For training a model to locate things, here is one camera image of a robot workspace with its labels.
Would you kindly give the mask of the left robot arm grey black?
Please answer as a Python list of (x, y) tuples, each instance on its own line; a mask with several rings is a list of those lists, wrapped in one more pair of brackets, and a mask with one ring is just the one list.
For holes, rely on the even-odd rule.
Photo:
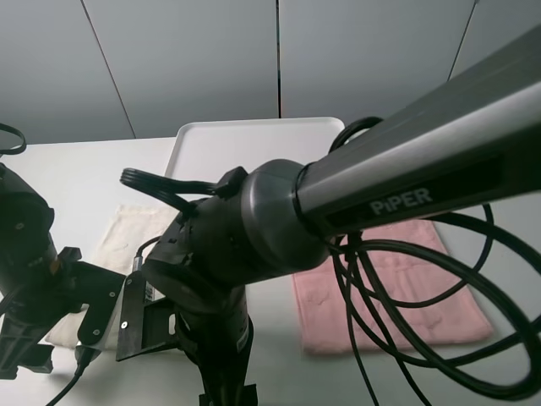
[(56, 250), (54, 210), (19, 175), (1, 167), (1, 377), (20, 367), (52, 371), (52, 346), (41, 340), (70, 313), (85, 312), (78, 341), (94, 348), (111, 329), (124, 275)]

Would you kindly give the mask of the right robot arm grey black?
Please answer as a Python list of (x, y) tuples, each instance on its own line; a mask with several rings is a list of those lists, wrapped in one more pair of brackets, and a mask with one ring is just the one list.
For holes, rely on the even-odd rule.
[(244, 385), (253, 324), (250, 283), (307, 271), (332, 257), (347, 278), (371, 251), (438, 264), (474, 286), (515, 327), (530, 359), (521, 381), (496, 386), (442, 359), (380, 301), (427, 360), (462, 386), (507, 401), (540, 388), (538, 331), (493, 283), (460, 261), (399, 241), (362, 240), (367, 228), (416, 218), (485, 233), (534, 268), (540, 256), (520, 239), (460, 214), (462, 208), (540, 188), (540, 31), (532, 29), (393, 116), (349, 128), (317, 162), (273, 160), (238, 167), (217, 184), (161, 181), (158, 197), (179, 211), (147, 257), (145, 279), (173, 303), (176, 335), (198, 366), (209, 405), (251, 405)]

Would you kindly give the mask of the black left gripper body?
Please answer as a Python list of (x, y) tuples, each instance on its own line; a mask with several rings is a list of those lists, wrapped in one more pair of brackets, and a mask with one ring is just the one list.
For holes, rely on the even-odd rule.
[(15, 375), (20, 366), (51, 372), (52, 346), (40, 341), (66, 315), (87, 305), (77, 299), (79, 284), (108, 272), (113, 271), (83, 262), (80, 250), (73, 247), (24, 267), (2, 265), (1, 373)]

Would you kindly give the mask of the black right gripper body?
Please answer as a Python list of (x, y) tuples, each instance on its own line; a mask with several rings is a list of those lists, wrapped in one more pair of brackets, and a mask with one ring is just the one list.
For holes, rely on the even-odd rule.
[(198, 367), (201, 405), (256, 405), (254, 384), (245, 383), (254, 338), (245, 287), (233, 288), (213, 306), (177, 304), (176, 334)]

